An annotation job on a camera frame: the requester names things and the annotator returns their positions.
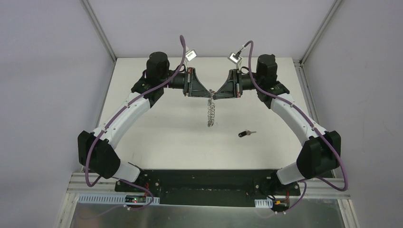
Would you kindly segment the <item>metal disc with keyrings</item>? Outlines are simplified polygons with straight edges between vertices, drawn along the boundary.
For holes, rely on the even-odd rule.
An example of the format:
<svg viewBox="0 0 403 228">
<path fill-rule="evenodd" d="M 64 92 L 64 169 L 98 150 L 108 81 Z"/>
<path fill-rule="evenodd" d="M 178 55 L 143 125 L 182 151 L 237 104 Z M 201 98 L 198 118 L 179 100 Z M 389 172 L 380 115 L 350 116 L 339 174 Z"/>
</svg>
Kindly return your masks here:
<svg viewBox="0 0 403 228">
<path fill-rule="evenodd" d="M 210 97 L 208 98 L 208 102 L 207 102 L 207 126 L 208 127 L 212 127 L 214 125 L 214 121 L 215 121 L 215 103 L 214 103 L 214 99 L 213 96 L 215 95 L 215 91 L 209 89 L 209 94 Z"/>
</svg>

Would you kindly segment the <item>black-headed key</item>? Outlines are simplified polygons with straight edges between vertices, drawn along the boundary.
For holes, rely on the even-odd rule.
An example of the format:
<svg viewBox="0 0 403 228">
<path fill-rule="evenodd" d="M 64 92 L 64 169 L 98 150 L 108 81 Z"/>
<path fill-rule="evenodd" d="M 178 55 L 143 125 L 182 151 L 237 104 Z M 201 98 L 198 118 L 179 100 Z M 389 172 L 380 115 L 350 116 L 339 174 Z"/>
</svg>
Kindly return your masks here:
<svg viewBox="0 0 403 228">
<path fill-rule="evenodd" d="M 241 138 L 241 137 L 244 137 L 244 136 L 249 136 L 249 135 L 251 135 L 253 133 L 256 133 L 256 131 L 245 130 L 243 132 L 240 132 L 238 134 L 238 136 Z"/>
</svg>

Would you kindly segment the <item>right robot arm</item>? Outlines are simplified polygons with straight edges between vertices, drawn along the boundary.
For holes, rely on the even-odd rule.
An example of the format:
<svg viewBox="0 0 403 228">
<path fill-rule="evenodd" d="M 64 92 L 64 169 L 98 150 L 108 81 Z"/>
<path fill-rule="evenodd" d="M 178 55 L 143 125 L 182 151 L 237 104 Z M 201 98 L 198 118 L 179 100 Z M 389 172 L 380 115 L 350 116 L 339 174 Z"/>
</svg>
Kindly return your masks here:
<svg viewBox="0 0 403 228">
<path fill-rule="evenodd" d="M 245 90 L 256 90 L 258 99 L 296 135 L 302 145 L 296 161 L 271 176 L 270 190 L 280 195 L 293 182 L 316 178 L 340 167 L 341 136 L 315 123 L 296 105 L 290 91 L 277 80 L 277 69 L 275 56 L 268 54 L 258 57 L 255 72 L 231 69 L 213 99 L 239 98 Z"/>
</svg>

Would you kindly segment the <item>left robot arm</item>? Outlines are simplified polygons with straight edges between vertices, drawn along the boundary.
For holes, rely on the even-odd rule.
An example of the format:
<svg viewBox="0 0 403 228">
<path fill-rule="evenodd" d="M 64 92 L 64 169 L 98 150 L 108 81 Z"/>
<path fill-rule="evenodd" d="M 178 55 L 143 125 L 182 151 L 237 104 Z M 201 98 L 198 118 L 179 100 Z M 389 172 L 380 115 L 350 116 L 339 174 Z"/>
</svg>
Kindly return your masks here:
<svg viewBox="0 0 403 228">
<path fill-rule="evenodd" d="M 170 70 L 164 52 L 150 54 L 146 70 L 118 110 L 92 132 L 79 134 L 78 158 L 85 168 L 86 181 L 89 181 L 88 173 L 92 171 L 101 178 L 126 180 L 133 192 L 144 188 L 145 179 L 140 176 L 142 170 L 122 161 L 115 149 L 133 123 L 162 97 L 165 88 L 180 89 L 188 97 L 210 98 L 211 93 L 198 80 L 195 68 L 185 64 L 195 56 L 195 51 L 187 52 L 178 67 Z"/>
</svg>

